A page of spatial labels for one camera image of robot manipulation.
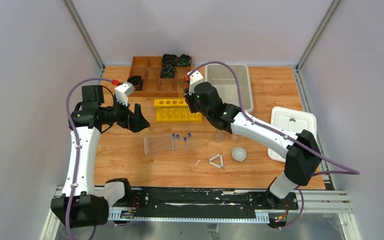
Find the clear glass test tube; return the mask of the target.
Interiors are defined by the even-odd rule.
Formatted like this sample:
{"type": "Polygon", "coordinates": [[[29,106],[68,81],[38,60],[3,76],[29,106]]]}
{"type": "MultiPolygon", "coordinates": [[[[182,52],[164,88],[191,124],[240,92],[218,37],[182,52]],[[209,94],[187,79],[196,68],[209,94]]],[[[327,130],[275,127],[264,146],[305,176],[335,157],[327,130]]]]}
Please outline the clear glass test tube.
{"type": "Polygon", "coordinates": [[[184,90],[182,88],[178,89],[178,98],[184,99],[184,90]]]}

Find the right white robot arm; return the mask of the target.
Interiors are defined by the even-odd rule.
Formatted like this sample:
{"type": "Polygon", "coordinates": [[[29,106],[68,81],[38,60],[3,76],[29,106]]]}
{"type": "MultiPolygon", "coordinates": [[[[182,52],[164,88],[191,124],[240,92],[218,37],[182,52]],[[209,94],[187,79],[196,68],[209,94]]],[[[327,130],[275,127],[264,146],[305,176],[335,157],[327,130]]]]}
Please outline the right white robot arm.
{"type": "Polygon", "coordinates": [[[307,186],[314,176],[321,157],[310,131],[296,133],[260,121],[242,112],[239,106],[224,103],[208,82],[197,84],[194,90],[184,89],[183,96],[190,112],[201,113],[217,130],[251,139],[285,159],[283,172],[272,181],[263,197],[270,208],[281,207],[291,191],[307,186]]]}

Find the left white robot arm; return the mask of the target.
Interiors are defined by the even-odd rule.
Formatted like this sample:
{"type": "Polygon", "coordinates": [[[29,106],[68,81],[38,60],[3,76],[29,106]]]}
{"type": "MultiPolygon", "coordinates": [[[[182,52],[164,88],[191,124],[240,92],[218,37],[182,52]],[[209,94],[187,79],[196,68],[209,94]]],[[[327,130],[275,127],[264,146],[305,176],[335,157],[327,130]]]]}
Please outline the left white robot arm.
{"type": "Polygon", "coordinates": [[[108,180],[100,190],[95,189],[94,170],[102,127],[117,124],[133,133],[150,123],[136,103],[129,109],[128,97],[135,91],[131,83],[121,83],[114,89],[113,105],[103,106],[104,86],[85,85],[81,88],[82,101],[70,112],[69,128],[71,153],[67,178],[60,197],[51,201],[50,208],[68,228],[82,228],[105,224],[110,207],[116,202],[129,206],[133,201],[131,186],[126,178],[108,180]]]}

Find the beige plastic bin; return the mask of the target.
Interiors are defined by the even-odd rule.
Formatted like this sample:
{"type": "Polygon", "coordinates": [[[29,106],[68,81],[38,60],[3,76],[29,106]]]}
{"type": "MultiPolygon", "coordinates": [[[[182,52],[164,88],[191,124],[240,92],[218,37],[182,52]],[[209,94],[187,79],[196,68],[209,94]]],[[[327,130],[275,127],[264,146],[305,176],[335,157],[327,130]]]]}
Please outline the beige plastic bin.
{"type": "Polygon", "coordinates": [[[249,67],[245,64],[232,64],[230,67],[238,78],[240,95],[233,74],[223,65],[206,65],[205,80],[217,89],[223,102],[239,107],[241,100],[244,110],[251,113],[254,110],[254,101],[249,67]]]}

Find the yellow test tube rack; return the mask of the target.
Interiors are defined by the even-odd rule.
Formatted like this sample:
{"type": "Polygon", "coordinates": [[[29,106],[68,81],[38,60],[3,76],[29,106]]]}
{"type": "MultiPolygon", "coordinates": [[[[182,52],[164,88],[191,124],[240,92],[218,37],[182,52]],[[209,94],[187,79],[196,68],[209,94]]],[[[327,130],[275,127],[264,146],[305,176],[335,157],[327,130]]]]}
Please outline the yellow test tube rack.
{"type": "Polygon", "coordinates": [[[153,106],[156,109],[155,121],[157,123],[188,123],[202,122],[202,114],[191,113],[184,99],[155,99],[153,106]]]}

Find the clear plastic tube rack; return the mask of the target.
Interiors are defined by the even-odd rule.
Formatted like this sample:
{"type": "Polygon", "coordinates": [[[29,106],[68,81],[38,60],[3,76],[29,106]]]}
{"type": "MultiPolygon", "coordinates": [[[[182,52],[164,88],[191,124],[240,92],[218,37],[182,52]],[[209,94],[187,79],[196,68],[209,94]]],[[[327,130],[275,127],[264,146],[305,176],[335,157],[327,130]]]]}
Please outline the clear plastic tube rack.
{"type": "Polygon", "coordinates": [[[149,155],[157,152],[172,151],[171,135],[164,134],[164,135],[144,137],[143,151],[145,155],[149,155]]]}

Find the small glass beaker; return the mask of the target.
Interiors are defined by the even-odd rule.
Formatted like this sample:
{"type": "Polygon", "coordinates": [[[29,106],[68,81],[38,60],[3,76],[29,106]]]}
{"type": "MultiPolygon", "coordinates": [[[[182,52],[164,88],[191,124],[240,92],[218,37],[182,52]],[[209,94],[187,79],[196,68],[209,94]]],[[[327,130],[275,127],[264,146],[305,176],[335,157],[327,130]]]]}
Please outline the small glass beaker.
{"type": "Polygon", "coordinates": [[[224,141],[224,138],[225,138],[225,131],[216,129],[213,135],[213,140],[216,143],[222,143],[224,141]]]}

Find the wooden compartment tray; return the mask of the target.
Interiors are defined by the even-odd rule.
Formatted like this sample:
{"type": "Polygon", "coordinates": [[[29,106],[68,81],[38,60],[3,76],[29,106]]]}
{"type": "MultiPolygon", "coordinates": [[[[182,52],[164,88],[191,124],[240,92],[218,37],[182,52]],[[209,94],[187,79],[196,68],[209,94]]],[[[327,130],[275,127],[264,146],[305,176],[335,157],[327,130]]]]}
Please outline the wooden compartment tray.
{"type": "Polygon", "coordinates": [[[133,97],[178,98],[178,89],[188,86],[184,76],[192,69],[188,54],[134,56],[127,80],[135,87],[133,97]]]}

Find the white clay triangle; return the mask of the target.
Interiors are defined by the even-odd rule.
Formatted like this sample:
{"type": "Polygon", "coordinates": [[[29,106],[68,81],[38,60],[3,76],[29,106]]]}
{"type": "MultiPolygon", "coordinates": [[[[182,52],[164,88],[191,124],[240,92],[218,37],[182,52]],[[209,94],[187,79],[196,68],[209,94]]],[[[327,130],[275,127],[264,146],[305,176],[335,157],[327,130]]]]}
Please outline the white clay triangle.
{"type": "Polygon", "coordinates": [[[208,160],[208,162],[210,165],[212,165],[218,169],[224,168],[224,159],[223,159],[223,156],[221,154],[217,154],[217,155],[211,157],[208,160]]]}

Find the white round dish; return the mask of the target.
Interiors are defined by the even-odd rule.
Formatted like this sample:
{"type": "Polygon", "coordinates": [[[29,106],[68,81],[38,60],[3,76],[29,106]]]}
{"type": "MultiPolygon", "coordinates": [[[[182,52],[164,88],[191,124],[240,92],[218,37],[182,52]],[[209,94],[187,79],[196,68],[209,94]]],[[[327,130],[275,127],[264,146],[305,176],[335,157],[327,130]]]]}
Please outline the white round dish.
{"type": "Polygon", "coordinates": [[[243,162],[247,158],[247,152],[244,148],[242,147],[235,147],[231,151],[231,156],[233,157],[234,160],[237,162],[243,162]]]}

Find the white plastic bin lid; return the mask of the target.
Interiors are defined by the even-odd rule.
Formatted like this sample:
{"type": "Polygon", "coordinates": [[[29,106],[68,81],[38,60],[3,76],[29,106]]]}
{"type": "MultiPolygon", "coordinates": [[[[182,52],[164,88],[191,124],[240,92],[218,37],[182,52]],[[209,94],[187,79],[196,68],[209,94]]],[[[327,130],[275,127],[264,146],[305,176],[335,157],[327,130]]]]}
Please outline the white plastic bin lid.
{"type": "Polygon", "coordinates": [[[317,118],[309,112],[275,106],[271,110],[270,124],[295,133],[307,130],[317,138],[317,118]]]}

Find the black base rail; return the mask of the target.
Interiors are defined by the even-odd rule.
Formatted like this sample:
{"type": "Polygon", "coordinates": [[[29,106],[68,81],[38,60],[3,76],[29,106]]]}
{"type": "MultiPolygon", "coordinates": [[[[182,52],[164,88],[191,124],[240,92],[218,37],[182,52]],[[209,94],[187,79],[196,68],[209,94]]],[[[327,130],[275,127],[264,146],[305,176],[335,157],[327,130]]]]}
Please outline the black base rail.
{"type": "Polygon", "coordinates": [[[297,195],[267,199],[265,189],[134,187],[130,198],[117,201],[109,220],[173,222],[257,222],[284,219],[299,209],[297,195]]]}

